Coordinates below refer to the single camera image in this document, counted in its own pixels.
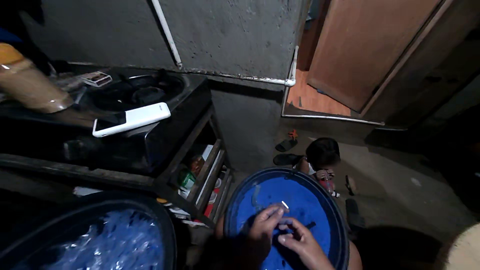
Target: flip-flop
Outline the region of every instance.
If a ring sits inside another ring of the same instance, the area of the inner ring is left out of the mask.
[[[286,152],[296,146],[298,141],[296,139],[285,139],[283,142],[277,144],[275,149],[280,152]]]
[[[278,154],[273,158],[273,163],[278,166],[287,166],[297,164],[302,156],[295,154]]]

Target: bottle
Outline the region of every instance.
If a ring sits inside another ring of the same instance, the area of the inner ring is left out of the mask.
[[[0,87],[26,108],[42,113],[64,110],[73,104],[67,92],[56,87],[32,61],[6,43],[0,43]]]

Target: blue plastic barrel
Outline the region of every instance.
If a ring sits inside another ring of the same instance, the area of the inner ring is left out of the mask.
[[[310,176],[287,168],[261,170],[245,179],[235,190],[225,214],[224,232],[229,238],[248,233],[255,215],[273,203],[285,203],[294,217],[310,228],[337,270],[348,266],[348,237],[345,222],[330,194]],[[302,268],[295,254],[276,242],[261,269]]]

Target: brown door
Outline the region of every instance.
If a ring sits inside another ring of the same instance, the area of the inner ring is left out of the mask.
[[[439,0],[332,0],[307,82],[360,112]]]

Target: gas stove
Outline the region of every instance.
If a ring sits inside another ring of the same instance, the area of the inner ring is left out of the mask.
[[[211,104],[206,78],[164,71],[127,77],[73,93],[76,104],[41,114],[19,103],[0,103],[4,131],[0,152],[63,163],[155,176]],[[95,138],[96,118],[165,102],[171,116],[126,132]]]

